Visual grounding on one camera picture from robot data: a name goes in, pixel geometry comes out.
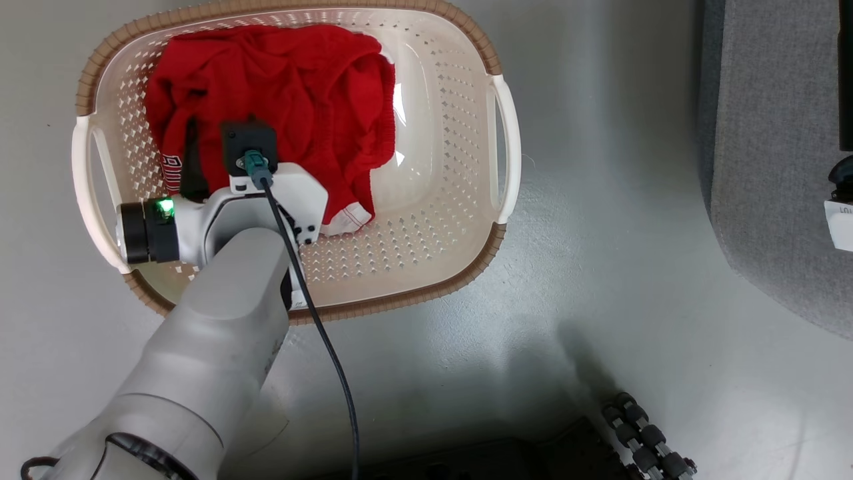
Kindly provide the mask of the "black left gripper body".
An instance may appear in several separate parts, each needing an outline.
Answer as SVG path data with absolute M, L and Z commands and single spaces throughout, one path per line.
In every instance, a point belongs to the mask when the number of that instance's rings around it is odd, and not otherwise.
M 221 119 L 186 122 L 179 193 L 194 203 L 203 203 L 225 187 L 221 124 Z

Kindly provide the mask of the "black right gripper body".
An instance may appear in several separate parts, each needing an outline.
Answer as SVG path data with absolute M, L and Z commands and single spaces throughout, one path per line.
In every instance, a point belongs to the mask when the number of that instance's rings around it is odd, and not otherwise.
M 849 155 L 835 164 L 828 181 L 834 184 L 831 201 L 851 205 L 853 202 L 853 156 Z

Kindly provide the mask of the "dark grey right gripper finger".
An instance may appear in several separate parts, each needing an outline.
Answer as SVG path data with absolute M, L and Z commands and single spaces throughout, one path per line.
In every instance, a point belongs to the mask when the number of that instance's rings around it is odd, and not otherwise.
M 852 152 L 852 1 L 838 1 L 838 113 L 840 150 Z

